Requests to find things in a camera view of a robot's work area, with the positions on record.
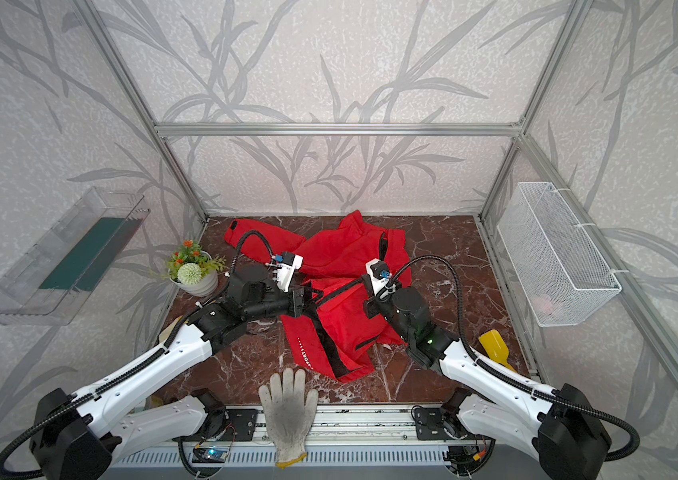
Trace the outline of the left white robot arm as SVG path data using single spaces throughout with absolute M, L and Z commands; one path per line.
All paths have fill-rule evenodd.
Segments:
M 41 399 L 34 424 L 0 452 L 0 479 L 98 479 L 142 436 L 156 443 L 191 436 L 207 425 L 208 394 L 189 396 L 155 414 L 132 414 L 142 400 L 179 374 L 229 347 L 249 323 L 303 311 L 304 290 L 291 284 L 302 256 L 267 253 L 264 265 L 233 264 L 227 284 L 187 314 L 165 341 L 111 375 L 68 394 L 56 389 Z

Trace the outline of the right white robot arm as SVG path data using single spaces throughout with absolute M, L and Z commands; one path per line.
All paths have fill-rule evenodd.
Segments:
M 537 460 L 552 479 L 595 479 L 604 463 L 625 459 L 641 443 L 627 421 L 592 407 L 570 384 L 534 381 L 479 353 L 431 319 L 428 303 L 380 259 L 366 264 L 368 316 L 382 316 L 417 364 L 465 385 L 456 422 Z

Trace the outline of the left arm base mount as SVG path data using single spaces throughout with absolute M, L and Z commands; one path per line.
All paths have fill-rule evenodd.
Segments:
M 206 418 L 193 438 L 205 441 L 242 441 L 253 439 L 258 410 L 256 408 L 228 408 L 207 389 L 191 393 L 202 404 Z

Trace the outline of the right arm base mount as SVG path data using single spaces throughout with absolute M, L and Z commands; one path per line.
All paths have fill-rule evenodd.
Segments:
M 418 440 L 461 440 L 468 435 L 457 418 L 448 413 L 444 414 L 440 407 L 414 405 L 410 414 Z

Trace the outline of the red X-Sport jacket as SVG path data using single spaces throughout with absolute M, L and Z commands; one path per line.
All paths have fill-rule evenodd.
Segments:
M 303 285 L 317 293 L 301 316 L 280 317 L 298 365 L 348 383 L 374 371 L 368 354 L 373 345 L 403 343 L 382 316 L 370 318 L 364 312 L 370 294 L 361 279 L 371 260 L 386 262 L 392 273 L 410 260 L 403 230 L 369 224 L 355 211 L 337 228 L 310 238 L 261 221 L 236 219 L 224 240 L 236 247 L 249 231 L 262 233 L 277 254 L 301 256 Z

